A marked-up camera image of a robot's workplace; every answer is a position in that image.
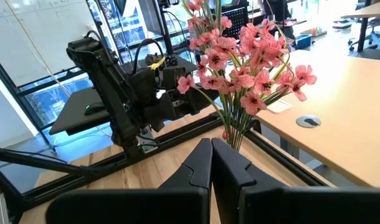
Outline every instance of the wooden table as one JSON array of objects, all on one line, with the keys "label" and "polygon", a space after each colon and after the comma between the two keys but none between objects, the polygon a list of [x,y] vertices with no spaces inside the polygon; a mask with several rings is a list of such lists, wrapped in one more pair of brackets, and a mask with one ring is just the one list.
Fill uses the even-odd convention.
[{"label": "wooden table", "polygon": [[[162,135],[164,133],[175,130],[183,125],[193,122],[197,119],[207,116],[213,112],[212,107],[206,108],[195,116],[186,116],[183,119],[167,124],[159,133],[155,133],[155,136]],[[82,187],[81,189],[133,189],[133,188],[157,188],[159,187],[169,176],[171,176],[180,164],[187,158],[194,147],[198,144],[201,138],[216,138],[222,136],[223,127],[216,128],[209,131],[206,134],[198,136],[190,141],[186,141],[172,149],[161,152],[149,159],[141,161],[133,166],[129,166],[119,172],[97,180],[89,185]],[[286,154],[290,159],[295,159],[274,146],[280,152]],[[121,152],[122,149],[118,146],[110,146],[101,151],[95,152],[89,156],[85,156],[73,163],[75,165],[85,165],[96,163],[104,158],[110,157],[114,154]],[[266,173],[275,177],[277,180],[287,185],[305,186],[306,184],[300,180],[297,176],[292,174],[289,170],[284,168],[276,160],[271,158],[266,152],[261,150],[255,144],[252,144],[248,140],[244,140],[240,153],[253,162],[259,169],[262,169]],[[328,185],[333,186],[327,182],[324,178],[309,170],[311,174],[315,175],[319,179],[325,181]],[[40,175],[36,187],[42,184],[48,183],[52,180],[62,177],[63,173],[48,171]],[[220,223],[220,219],[217,213],[217,205],[212,195],[211,205],[211,223]],[[45,203],[39,207],[33,208],[25,212],[21,218],[20,224],[45,224],[44,215],[49,206],[49,203]]]},{"label": "wooden table", "polygon": [[372,4],[368,7],[361,8],[359,10],[353,11],[350,14],[341,16],[341,18],[370,18],[370,17],[380,17],[380,2]]},{"label": "wooden table", "polygon": [[[291,94],[282,99],[290,109],[259,113],[261,122],[354,183],[380,187],[380,60],[297,50],[291,64],[310,64],[316,84],[302,88],[306,101]],[[298,126],[303,115],[321,126]]]}]

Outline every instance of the white wall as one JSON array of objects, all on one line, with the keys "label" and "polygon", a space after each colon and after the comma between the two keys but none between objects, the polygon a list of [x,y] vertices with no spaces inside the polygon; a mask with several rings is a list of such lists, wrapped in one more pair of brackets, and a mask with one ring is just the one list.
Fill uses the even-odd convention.
[{"label": "white wall", "polygon": [[0,147],[32,138],[36,128],[0,80]]}]

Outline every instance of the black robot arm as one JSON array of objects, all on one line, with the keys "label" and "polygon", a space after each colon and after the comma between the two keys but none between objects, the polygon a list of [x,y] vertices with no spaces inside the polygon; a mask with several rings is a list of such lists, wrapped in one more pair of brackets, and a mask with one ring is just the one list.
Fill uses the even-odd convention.
[{"label": "black robot arm", "polygon": [[[128,156],[142,153],[137,135],[151,125],[155,131],[164,127],[164,121],[176,120],[186,114],[196,114],[209,106],[197,90],[185,95],[176,89],[180,77],[188,73],[184,67],[143,68],[134,75],[125,73],[118,59],[104,44],[89,36],[68,44],[67,54],[78,68],[88,73],[111,117],[112,140],[124,148]],[[212,99],[219,93],[204,90]],[[157,92],[165,90],[160,98]]]}]

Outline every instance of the flower bouquet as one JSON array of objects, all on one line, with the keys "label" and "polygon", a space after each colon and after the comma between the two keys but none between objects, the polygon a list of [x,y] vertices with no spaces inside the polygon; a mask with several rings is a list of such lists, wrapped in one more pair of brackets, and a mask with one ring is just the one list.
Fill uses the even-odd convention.
[{"label": "flower bouquet", "polygon": [[[190,40],[189,48],[204,53],[197,63],[196,76],[204,89],[219,91],[222,111],[212,99],[204,96],[221,117],[225,127],[222,137],[238,151],[248,124],[259,111],[290,93],[305,101],[302,86],[313,85],[316,76],[311,74],[310,66],[299,65],[295,69],[290,66],[289,43],[282,31],[278,27],[279,39],[269,32],[275,27],[273,21],[264,20],[260,26],[252,23],[243,26],[239,32],[240,44],[237,44],[234,38],[222,36],[232,23],[227,17],[219,16],[221,0],[215,1],[218,16],[212,14],[207,1],[183,0],[185,10],[192,17],[189,29],[197,35]],[[234,65],[232,68],[227,67],[228,61]],[[178,80],[182,94],[194,87],[191,75]]]}]

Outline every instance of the desk leg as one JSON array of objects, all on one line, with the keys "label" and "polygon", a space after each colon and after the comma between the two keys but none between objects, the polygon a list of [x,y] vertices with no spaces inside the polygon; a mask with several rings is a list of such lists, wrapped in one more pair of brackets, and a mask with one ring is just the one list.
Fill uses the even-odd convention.
[{"label": "desk leg", "polygon": [[280,147],[296,159],[300,159],[300,149],[280,136]]}]

